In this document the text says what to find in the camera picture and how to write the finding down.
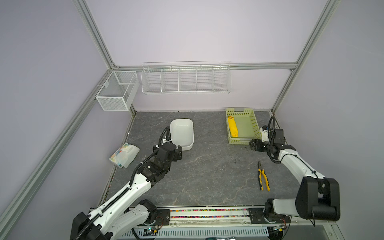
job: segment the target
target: white mesh basket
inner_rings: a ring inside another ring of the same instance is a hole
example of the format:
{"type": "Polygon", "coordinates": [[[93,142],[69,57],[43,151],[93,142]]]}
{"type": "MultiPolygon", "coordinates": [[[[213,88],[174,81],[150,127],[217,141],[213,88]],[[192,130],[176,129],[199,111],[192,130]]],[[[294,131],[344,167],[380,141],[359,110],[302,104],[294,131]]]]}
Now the white mesh basket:
{"type": "Polygon", "coordinates": [[[139,85],[135,71],[112,71],[96,99],[105,111],[129,111],[139,85]]]}
{"type": "Polygon", "coordinates": [[[145,94],[229,93],[232,86],[229,64],[147,67],[143,69],[141,80],[145,94]]]}

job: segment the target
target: yellow package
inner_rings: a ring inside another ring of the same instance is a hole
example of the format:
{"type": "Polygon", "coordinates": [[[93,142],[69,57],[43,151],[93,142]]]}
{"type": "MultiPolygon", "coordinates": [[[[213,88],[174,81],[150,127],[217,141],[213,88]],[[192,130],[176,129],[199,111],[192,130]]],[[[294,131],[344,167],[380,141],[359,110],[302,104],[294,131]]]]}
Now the yellow package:
{"type": "Polygon", "coordinates": [[[239,137],[239,132],[237,131],[235,119],[232,116],[228,117],[228,126],[229,126],[229,131],[231,132],[231,136],[239,137]]]}

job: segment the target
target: yellow and black pliers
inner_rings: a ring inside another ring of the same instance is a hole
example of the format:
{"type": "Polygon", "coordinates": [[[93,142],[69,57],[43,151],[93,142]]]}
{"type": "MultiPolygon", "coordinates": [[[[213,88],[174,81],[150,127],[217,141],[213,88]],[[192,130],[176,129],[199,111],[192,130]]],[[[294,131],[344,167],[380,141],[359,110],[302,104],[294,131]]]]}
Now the yellow and black pliers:
{"type": "Polygon", "coordinates": [[[271,189],[269,188],[268,178],[265,175],[264,169],[262,169],[262,164],[260,163],[260,161],[257,164],[257,166],[259,167],[259,185],[260,185],[260,190],[261,191],[263,190],[263,183],[262,183],[262,175],[263,175],[263,177],[265,179],[266,188],[267,188],[268,191],[270,191],[271,189]]]}

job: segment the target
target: table surface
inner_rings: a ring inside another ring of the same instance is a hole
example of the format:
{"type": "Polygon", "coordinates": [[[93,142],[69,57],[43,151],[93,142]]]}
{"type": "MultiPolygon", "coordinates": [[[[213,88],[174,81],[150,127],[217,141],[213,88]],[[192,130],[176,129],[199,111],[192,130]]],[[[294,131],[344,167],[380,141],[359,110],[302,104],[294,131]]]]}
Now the table surface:
{"type": "MultiPolygon", "coordinates": [[[[255,111],[259,127],[268,124],[266,111],[255,111]]],[[[127,142],[140,149],[127,167],[117,169],[107,199],[129,182],[134,168],[152,153],[161,132],[172,120],[189,118],[194,123],[194,144],[172,162],[170,172],[140,200],[158,207],[179,205],[264,205],[268,198],[295,198],[299,183],[283,164],[274,164],[266,153],[248,145],[228,143],[225,112],[138,112],[127,142]],[[271,190],[260,190],[258,161],[271,190]]]]}

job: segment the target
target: green basket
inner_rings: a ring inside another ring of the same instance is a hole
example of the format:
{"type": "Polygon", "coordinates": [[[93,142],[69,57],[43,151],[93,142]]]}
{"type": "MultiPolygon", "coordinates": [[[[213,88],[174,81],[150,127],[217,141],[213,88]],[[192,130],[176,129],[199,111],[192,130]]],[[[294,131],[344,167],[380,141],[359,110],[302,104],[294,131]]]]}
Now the green basket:
{"type": "Polygon", "coordinates": [[[248,145],[252,139],[261,139],[260,128],[255,113],[251,108],[227,108],[226,121],[229,144],[248,145]],[[228,117],[233,116],[239,137],[232,137],[229,131],[228,117]]]}

